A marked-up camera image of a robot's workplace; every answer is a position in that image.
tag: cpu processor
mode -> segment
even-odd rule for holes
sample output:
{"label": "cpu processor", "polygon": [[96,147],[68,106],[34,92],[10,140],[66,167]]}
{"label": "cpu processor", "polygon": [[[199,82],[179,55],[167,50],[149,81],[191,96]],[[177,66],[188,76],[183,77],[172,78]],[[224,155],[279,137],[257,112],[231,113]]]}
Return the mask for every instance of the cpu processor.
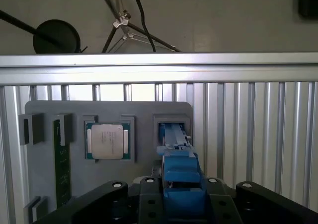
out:
{"label": "cpu processor", "polygon": [[87,123],[87,159],[130,159],[130,123]]}

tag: metal screw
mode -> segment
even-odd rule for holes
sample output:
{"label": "metal screw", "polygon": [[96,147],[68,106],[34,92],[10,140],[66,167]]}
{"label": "metal screw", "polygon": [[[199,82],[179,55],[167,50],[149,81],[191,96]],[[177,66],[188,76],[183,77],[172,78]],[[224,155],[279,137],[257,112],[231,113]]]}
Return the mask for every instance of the metal screw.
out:
{"label": "metal screw", "polygon": [[217,183],[217,180],[215,180],[214,178],[210,178],[210,179],[209,179],[209,182],[210,182],[210,183]]}
{"label": "metal screw", "polygon": [[114,187],[114,188],[119,188],[119,187],[121,187],[121,185],[122,185],[121,183],[114,183],[114,184],[113,184],[113,187]]}
{"label": "metal screw", "polygon": [[153,178],[147,178],[147,179],[146,179],[146,182],[147,182],[147,183],[153,183],[153,182],[154,182],[154,179],[153,179]]}
{"label": "metal screw", "polygon": [[245,188],[251,188],[252,187],[252,185],[250,185],[249,183],[244,183],[242,186],[245,187]]}

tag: green circuit board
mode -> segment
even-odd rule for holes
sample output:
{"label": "green circuit board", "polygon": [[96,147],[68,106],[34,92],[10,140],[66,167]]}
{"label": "green circuit board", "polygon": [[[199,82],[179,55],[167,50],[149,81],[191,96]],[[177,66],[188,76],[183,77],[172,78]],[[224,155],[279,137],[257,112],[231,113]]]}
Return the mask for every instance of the green circuit board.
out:
{"label": "green circuit board", "polygon": [[53,122],[56,208],[71,198],[70,145],[61,145],[61,122]]}

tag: aluminum rail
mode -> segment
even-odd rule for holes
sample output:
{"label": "aluminum rail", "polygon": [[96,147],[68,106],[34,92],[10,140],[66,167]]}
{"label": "aluminum rail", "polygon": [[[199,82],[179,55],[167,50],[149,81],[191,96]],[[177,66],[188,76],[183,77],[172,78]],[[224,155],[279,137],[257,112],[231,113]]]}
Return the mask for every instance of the aluminum rail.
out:
{"label": "aluminum rail", "polygon": [[0,56],[0,67],[312,63],[318,63],[316,52]]}
{"label": "aluminum rail", "polygon": [[318,66],[0,68],[0,85],[318,81]]}

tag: corrugated metal wall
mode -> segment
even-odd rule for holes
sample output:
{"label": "corrugated metal wall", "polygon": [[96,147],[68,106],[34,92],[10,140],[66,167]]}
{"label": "corrugated metal wall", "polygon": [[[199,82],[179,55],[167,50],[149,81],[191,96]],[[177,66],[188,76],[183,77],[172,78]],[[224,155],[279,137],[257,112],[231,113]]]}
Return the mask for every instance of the corrugated metal wall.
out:
{"label": "corrugated metal wall", "polygon": [[2,92],[10,153],[20,154],[11,155],[13,188],[21,193],[16,212],[29,199],[25,150],[16,145],[17,116],[29,100],[186,101],[207,176],[231,187],[251,180],[318,211],[317,82],[6,86]]}

